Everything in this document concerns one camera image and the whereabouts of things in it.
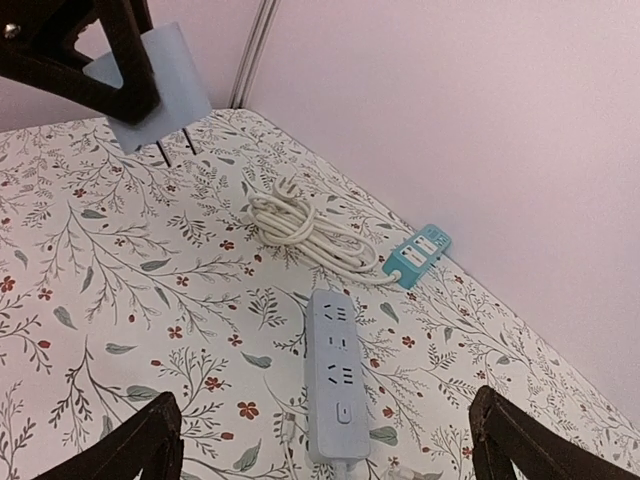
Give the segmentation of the light blue plug adapter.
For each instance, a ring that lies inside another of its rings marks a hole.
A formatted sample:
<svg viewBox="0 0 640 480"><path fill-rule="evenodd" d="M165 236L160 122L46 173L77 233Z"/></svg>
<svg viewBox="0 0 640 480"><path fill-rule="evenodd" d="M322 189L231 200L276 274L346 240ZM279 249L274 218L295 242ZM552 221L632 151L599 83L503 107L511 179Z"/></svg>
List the light blue plug adapter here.
<svg viewBox="0 0 640 480"><path fill-rule="evenodd" d="M144 120L128 125L107 118L121 150L133 154L206 117L211 111L207 90L178 23L141 35L154 73L160 102Z"/></svg>

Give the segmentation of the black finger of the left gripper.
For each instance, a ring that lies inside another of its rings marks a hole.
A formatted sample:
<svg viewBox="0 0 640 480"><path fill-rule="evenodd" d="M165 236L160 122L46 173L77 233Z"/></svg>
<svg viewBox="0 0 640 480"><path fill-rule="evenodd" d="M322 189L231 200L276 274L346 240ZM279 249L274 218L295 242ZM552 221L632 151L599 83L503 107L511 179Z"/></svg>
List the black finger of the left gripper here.
<svg viewBox="0 0 640 480"><path fill-rule="evenodd" d="M175 396L162 392L117 429L37 480L180 478L182 415Z"/></svg>

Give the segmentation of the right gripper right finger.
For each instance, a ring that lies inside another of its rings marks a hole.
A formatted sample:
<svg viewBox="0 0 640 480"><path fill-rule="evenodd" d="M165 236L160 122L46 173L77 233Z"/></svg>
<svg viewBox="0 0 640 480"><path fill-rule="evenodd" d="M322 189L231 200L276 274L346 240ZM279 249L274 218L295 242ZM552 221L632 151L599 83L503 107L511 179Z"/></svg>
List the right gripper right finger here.
<svg viewBox="0 0 640 480"><path fill-rule="evenodd" d="M637 476L544 427L489 386L469 408L478 479L635 479Z"/></svg>

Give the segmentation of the grey-blue power strip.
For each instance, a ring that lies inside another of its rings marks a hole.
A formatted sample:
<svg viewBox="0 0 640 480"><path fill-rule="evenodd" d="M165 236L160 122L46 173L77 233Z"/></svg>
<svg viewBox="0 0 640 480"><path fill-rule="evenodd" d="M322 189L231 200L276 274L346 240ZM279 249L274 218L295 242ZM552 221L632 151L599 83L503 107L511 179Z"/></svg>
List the grey-blue power strip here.
<svg viewBox="0 0 640 480"><path fill-rule="evenodd" d="M314 290L305 328L309 457L351 470L371 451L352 300L340 292Z"/></svg>

